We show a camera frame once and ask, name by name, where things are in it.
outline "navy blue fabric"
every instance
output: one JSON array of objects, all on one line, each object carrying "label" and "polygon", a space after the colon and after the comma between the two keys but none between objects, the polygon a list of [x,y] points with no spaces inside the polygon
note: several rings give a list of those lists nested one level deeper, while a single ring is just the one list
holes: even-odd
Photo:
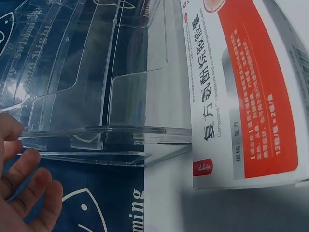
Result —
[{"label": "navy blue fabric", "polygon": [[[15,161],[16,159],[5,166],[4,172]],[[81,191],[63,202],[62,212],[54,231],[82,232],[85,230],[78,226],[82,225],[94,232],[103,232],[103,223],[91,195],[99,205],[108,232],[132,231],[132,218],[129,215],[132,213],[132,203],[137,201],[133,193],[138,191],[142,195],[144,168],[79,164],[48,159],[42,159],[39,167],[48,168],[53,178],[62,183],[64,196],[77,190]],[[35,205],[25,222],[37,215],[42,201],[43,198]]]}]

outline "transparent plastic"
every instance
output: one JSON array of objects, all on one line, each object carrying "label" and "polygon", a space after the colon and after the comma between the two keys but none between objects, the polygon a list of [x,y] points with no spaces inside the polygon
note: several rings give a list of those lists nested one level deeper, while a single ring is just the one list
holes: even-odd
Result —
[{"label": "transparent plastic", "polygon": [[164,0],[29,0],[10,20],[0,111],[25,146],[131,166],[191,149],[184,36],[167,32]]}]

